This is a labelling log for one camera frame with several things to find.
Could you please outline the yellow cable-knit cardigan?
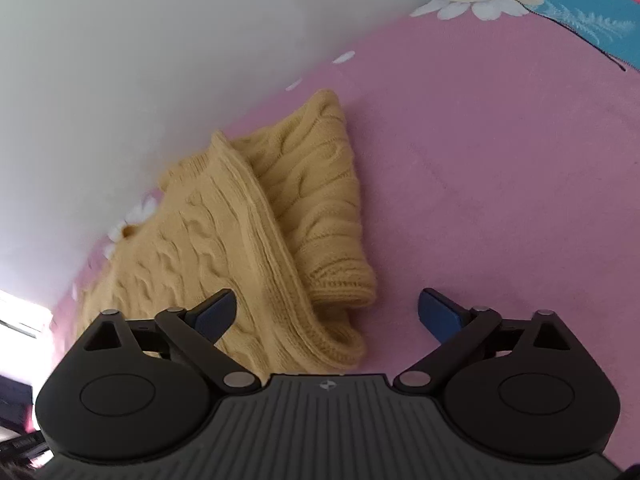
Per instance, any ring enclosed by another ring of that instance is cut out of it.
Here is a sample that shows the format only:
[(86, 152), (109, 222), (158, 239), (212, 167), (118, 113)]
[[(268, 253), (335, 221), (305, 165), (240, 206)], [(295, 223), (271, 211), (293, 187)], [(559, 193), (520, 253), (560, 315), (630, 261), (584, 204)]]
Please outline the yellow cable-knit cardigan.
[(78, 330), (103, 310), (152, 318), (221, 289), (238, 313), (219, 348), (261, 378), (353, 370), (366, 352), (350, 322), (373, 304), (360, 185), (337, 95), (316, 92), (248, 136), (216, 132), (160, 178), (162, 199), (123, 226), (80, 296)]

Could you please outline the pink floral bed sheet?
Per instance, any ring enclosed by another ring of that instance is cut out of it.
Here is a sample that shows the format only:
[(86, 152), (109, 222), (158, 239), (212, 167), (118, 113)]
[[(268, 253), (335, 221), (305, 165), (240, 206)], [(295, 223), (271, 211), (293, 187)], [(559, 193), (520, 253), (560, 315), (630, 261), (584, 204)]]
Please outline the pink floral bed sheet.
[[(416, 298), (433, 287), (505, 314), (557, 310), (608, 368), (639, 327), (639, 0), (431, 0), (276, 92), (234, 124), (210, 109), (214, 73), (183, 84), (216, 132), (239, 139), (330, 90), (360, 185), (362, 244), (376, 279), (352, 310), (366, 352), (393, 373), (422, 348)], [(198, 142), (196, 154), (209, 147)], [(123, 226), (102, 240), (54, 311), (54, 352), (82, 330), (81, 293)]]

